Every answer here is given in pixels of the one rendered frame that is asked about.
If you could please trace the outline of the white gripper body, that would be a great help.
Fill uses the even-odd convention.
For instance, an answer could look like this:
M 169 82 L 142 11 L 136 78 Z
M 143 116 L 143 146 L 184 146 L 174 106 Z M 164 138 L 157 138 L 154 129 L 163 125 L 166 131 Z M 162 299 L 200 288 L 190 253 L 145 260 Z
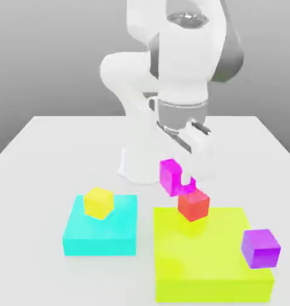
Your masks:
M 179 130 L 157 125 L 158 143 L 165 156 L 173 158 L 183 173 L 197 181 L 215 175 L 215 143 L 211 130 L 198 121 L 188 121 Z

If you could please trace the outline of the small magenta cube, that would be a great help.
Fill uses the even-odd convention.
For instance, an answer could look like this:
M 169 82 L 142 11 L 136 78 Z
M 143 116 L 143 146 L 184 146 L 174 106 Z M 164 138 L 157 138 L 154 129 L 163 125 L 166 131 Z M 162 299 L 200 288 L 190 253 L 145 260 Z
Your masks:
M 183 170 L 173 159 L 162 160 L 159 163 L 159 182 L 170 197 L 186 195 L 196 190 L 196 181 L 190 178 L 187 185 L 181 183 Z

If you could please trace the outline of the small red cube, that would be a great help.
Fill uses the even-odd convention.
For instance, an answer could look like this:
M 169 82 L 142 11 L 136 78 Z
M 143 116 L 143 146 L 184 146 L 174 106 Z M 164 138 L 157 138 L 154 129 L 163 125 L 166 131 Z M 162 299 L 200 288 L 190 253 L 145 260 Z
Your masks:
M 199 189 L 178 197 L 178 211 L 193 222 L 208 215 L 210 197 Z

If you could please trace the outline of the small yellow cube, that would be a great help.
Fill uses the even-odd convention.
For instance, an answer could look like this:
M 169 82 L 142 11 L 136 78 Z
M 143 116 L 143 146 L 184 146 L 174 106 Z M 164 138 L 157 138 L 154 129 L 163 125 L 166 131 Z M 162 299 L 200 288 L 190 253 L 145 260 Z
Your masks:
M 84 210 L 87 216 L 104 220 L 114 209 L 113 192 L 95 187 L 84 195 Z

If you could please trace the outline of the small purple cube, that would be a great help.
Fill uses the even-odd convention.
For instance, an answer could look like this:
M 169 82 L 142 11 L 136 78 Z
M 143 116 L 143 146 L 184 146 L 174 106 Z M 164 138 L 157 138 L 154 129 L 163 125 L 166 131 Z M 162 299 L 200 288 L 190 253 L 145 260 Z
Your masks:
M 281 246 L 269 229 L 250 229 L 243 232 L 241 251 L 250 269 L 274 268 Z

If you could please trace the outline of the large yellow-green box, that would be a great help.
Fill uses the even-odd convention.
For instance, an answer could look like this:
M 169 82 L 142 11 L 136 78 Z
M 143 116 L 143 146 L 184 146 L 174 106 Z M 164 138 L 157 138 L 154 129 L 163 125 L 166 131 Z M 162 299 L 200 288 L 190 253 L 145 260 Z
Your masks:
M 212 207 L 194 222 L 155 207 L 156 302 L 269 302 L 272 271 L 250 269 L 240 249 L 249 227 L 241 207 Z

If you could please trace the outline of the large cyan box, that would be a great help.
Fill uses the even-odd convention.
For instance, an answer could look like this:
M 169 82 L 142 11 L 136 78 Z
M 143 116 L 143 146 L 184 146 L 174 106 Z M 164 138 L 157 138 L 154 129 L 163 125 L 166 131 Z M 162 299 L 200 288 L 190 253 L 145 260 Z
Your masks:
M 84 197 L 76 197 L 63 234 L 66 256 L 134 256 L 137 249 L 137 196 L 115 195 L 104 220 L 87 216 Z

